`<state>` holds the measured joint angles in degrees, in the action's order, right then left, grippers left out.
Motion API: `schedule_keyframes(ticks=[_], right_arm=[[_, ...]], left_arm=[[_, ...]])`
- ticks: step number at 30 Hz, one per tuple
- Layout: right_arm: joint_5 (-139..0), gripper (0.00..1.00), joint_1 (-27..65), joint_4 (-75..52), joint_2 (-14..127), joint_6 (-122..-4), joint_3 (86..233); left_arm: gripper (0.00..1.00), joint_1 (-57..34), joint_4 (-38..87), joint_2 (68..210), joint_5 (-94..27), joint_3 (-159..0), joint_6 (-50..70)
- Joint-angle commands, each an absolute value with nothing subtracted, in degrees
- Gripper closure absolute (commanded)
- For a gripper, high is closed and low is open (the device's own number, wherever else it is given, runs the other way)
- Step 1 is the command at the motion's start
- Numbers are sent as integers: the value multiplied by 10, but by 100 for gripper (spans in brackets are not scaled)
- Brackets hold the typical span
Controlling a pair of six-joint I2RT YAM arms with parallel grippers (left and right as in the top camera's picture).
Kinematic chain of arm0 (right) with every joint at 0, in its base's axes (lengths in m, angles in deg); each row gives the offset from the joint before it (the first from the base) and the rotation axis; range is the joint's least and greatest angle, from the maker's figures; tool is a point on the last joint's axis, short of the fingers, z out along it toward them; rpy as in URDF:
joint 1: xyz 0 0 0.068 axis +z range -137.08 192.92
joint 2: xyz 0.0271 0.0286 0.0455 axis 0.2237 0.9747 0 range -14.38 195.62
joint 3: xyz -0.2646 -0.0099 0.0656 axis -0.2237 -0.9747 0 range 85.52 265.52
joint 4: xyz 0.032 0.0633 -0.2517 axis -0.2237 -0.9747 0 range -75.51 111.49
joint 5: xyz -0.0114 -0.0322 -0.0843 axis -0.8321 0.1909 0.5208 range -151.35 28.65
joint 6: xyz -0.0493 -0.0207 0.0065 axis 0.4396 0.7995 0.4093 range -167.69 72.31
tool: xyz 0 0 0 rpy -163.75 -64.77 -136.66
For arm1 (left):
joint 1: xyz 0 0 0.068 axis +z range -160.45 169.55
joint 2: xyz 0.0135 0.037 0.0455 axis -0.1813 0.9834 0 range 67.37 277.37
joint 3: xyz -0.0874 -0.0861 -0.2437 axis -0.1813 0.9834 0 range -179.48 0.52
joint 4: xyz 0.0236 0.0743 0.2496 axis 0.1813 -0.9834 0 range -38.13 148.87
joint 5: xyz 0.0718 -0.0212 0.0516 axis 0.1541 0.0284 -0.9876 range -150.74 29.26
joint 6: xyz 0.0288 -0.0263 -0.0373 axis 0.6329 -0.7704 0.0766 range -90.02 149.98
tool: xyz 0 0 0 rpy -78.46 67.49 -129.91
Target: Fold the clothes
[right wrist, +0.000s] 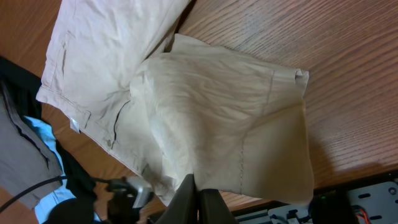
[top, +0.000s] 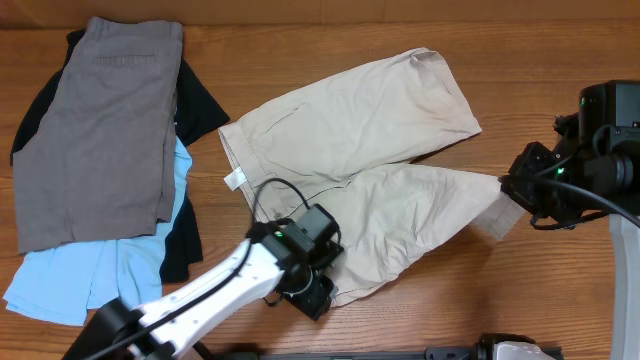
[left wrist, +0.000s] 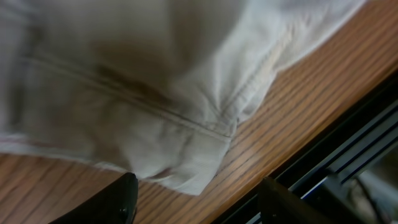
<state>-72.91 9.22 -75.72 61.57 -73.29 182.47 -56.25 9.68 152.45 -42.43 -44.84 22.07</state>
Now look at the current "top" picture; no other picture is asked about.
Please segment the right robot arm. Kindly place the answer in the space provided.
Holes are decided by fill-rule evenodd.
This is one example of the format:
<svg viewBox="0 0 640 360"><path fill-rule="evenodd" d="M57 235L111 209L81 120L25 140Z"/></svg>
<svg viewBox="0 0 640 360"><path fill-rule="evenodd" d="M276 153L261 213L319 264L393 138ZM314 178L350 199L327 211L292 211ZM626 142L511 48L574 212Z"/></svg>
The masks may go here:
<svg viewBox="0 0 640 360"><path fill-rule="evenodd" d="M615 259L611 358L639 356L639 83L611 80L584 88L579 110L557 116L554 149L529 143L502 191L542 231L608 218Z"/></svg>

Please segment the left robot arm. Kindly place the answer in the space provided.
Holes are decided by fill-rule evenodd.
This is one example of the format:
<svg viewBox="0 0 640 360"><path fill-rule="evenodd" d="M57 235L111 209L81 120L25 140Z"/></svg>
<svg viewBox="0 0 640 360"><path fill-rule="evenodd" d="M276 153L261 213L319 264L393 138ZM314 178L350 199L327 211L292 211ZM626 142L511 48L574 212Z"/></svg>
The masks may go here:
<svg viewBox="0 0 640 360"><path fill-rule="evenodd" d="M255 223L223 262L180 289L136 308L103 305L67 359L180 359L244 306L277 293L312 320L335 292L325 271L342 253L333 216L313 205L297 220Z"/></svg>

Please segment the beige khaki shorts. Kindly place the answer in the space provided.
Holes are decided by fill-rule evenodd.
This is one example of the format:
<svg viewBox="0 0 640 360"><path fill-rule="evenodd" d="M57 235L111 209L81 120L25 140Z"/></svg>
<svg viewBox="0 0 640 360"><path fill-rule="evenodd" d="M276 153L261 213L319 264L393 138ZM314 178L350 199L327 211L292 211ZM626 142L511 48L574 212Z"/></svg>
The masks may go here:
<svg viewBox="0 0 640 360"><path fill-rule="evenodd" d="M496 177L418 163L480 130L445 59L416 48L270 100L219 136L227 184L260 221L310 204L336 219L344 251L329 275L344 306L464 227L501 239L522 217Z"/></svg>

